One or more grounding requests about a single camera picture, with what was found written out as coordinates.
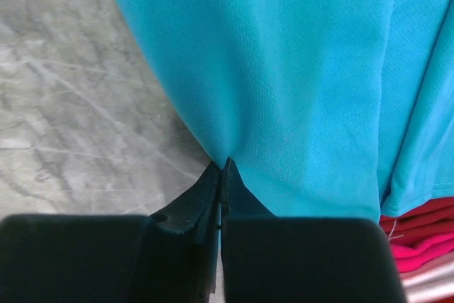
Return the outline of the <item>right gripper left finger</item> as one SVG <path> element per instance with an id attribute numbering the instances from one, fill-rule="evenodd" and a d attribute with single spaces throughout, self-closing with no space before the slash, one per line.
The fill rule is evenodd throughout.
<path id="1" fill-rule="evenodd" d="M 205 244 L 218 223 L 220 177 L 219 167 L 210 163 L 188 190 L 150 218 L 171 236 L 188 238 L 197 245 Z"/>

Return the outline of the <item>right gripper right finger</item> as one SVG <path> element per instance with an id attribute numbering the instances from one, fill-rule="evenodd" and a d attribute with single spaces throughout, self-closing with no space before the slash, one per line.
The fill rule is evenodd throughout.
<path id="1" fill-rule="evenodd" d="M 228 158 L 221 172 L 221 218 L 234 216 L 275 217 L 245 186 L 233 159 Z"/>

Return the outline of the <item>teal t shirt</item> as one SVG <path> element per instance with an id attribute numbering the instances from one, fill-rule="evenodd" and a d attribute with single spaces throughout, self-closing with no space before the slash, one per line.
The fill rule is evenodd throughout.
<path id="1" fill-rule="evenodd" d="M 453 195 L 453 0 L 116 0 L 210 158 L 279 216 Z"/>

